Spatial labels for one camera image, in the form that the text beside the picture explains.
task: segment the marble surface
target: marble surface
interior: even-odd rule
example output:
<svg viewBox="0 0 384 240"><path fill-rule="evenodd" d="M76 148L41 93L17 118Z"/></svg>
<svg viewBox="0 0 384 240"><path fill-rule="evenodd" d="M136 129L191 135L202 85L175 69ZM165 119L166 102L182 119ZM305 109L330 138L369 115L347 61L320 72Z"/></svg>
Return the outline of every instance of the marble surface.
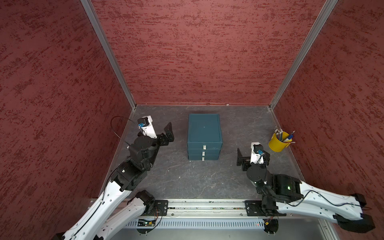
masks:
<svg viewBox="0 0 384 240"><path fill-rule="evenodd" d="M188 114L218 113L223 147L216 161L189 161L187 154ZM299 177L287 150L277 153L268 142L275 124L267 107L238 106L138 106L133 120L151 115L157 134L172 122L175 141L160 147L154 167L135 191L147 190L157 199L165 198L260 198L241 167L236 166L237 148L250 156L251 142L258 141L271 154L271 173ZM133 142L139 130L130 126L126 137ZM129 156L123 147L118 163Z"/></svg>

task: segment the yellow bucket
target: yellow bucket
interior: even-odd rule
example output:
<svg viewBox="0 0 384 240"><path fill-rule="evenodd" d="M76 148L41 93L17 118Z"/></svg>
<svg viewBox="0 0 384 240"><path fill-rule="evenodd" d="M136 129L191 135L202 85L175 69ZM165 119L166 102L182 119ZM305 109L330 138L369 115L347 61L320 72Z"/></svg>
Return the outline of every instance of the yellow bucket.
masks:
<svg viewBox="0 0 384 240"><path fill-rule="evenodd" d="M288 133L283 132L283 140L289 136ZM268 145L272 151L281 152L284 148L289 146L289 142L292 142L292 139L289 139L287 142L281 142L277 139L276 133L273 134L271 141L269 141Z"/></svg>

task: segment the vent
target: vent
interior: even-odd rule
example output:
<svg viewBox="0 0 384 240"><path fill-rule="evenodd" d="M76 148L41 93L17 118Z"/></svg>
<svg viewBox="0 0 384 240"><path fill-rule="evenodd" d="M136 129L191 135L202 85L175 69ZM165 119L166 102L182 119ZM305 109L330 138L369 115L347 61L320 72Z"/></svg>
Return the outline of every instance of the vent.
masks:
<svg viewBox="0 0 384 240"><path fill-rule="evenodd" d="M137 219L130 221L125 228L137 227ZM198 218L163 218L156 228L198 228L198 229L264 229L262 219L198 219Z"/></svg>

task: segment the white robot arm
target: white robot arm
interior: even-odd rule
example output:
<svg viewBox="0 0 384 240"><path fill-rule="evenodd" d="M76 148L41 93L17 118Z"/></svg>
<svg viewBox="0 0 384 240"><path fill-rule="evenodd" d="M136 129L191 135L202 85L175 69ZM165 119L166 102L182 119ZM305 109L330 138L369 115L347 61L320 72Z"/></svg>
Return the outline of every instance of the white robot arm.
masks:
<svg viewBox="0 0 384 240"><path fill-rule="evenodd" d="M287 175L271 174L267 170L270 154L259 142L251 143L251 150L250 157L243 157L237 149L237 165L247 171L248 179L263 196L260 203L250 206L250 211L271 217L295 213L323 218L351 232L365 233L375 228L372 217L363 214L363 195L339 195ZM276 232L277 228L271 224L266 231Z"/></svg>
<svg viewBox="0 0 384 240"><path fill-rule="evenodd" d="M172 124L165 128L165 134L156 135L151 116L138 120L141 131L138 138L128 149L131 154L111 174L103 193L83 215L83 217L64 234L57 234L57 239L94 240L110 239L127 222L143 213L154 211L155 198L147 191L141 191L117 214L113 210L135 189L154 164L160 146L174 141Z"/></svg>

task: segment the red wall panel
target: red wall panel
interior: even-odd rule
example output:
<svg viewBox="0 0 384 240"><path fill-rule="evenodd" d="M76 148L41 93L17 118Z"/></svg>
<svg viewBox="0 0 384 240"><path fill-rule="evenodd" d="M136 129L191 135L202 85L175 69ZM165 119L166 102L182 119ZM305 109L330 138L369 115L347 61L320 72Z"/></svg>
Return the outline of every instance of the red wall panel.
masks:
<svg viewBox="0 0 384 240"><path fill-rule="evenodd" d="M376 229L340 230L342 239L384 236L384 2L339 0L278 102L282 127L310 184L362 193Z"/></svg>
<svg viewBox="0 0 384 240"><path fill-rule="evenodd" d="M137 103L268 105L324 0L93 0Z"/></svg>
<svg viewBox="0 0 384 240"><path fill-rule="evenodd" d="M98 196L129 104L80 1L2 1L0 31L0 239L50 239Z"/></svg>

